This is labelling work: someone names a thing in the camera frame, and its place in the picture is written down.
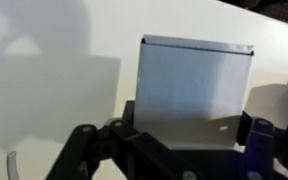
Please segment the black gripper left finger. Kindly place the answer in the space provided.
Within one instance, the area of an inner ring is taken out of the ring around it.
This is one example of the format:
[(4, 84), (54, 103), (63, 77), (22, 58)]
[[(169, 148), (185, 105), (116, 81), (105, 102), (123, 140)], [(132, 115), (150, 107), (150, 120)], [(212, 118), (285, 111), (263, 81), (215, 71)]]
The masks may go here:
[(204, 180), (197, 166), (148, 133), (134, 128), (135, 102), (120, 118), (98, 129), (75, 127), (46, 180), (93, 180), (100, 162), (112, 160), (127, 180)]

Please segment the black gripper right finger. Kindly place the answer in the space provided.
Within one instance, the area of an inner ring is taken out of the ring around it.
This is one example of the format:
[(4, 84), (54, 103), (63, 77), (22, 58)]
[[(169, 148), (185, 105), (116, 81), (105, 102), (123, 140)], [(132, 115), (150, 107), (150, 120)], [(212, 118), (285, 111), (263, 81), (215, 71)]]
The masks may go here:
[(288, 170), (288, 126), (252, 117), (245, 111), (240, 116), (237, 143), (245, 147), (240, 164), (242, 180), (287, 180), (274, 169), (277, 160)]

